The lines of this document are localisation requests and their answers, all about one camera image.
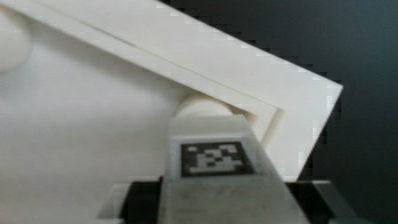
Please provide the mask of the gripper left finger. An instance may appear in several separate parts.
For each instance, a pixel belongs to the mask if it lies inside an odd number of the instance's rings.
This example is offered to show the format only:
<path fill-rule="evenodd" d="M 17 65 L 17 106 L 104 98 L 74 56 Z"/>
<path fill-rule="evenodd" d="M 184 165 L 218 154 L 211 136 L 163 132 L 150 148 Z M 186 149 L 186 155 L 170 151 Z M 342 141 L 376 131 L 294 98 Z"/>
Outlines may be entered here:
<path fill-rule="evenodd" d="M 111 186 L 97 219 L 104 224 L 157 224 L 161 178 Z"/>

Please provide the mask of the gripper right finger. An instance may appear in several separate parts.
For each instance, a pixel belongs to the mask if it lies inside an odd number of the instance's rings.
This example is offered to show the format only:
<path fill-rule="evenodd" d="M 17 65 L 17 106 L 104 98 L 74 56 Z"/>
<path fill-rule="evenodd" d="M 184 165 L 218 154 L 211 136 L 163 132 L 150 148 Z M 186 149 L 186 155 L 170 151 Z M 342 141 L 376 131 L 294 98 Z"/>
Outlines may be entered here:
<path fill-rule="evenodd" d="M 285 186 L 310 224 L 371 224 L 356 215 L 328 180 L 287 182 Z"/>

